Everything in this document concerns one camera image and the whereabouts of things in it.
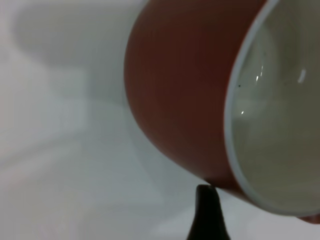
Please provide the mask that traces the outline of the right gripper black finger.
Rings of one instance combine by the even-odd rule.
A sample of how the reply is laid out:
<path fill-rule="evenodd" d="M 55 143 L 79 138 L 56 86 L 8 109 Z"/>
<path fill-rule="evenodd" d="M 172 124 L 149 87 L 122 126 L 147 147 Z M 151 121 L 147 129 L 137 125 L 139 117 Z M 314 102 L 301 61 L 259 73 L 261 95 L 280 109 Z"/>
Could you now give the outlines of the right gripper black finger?
<path fill-rule="evenodd" d="M 211 185 L 196 188 L 195 215 L 187 240 L 230 240 L 218 192 Z"/>

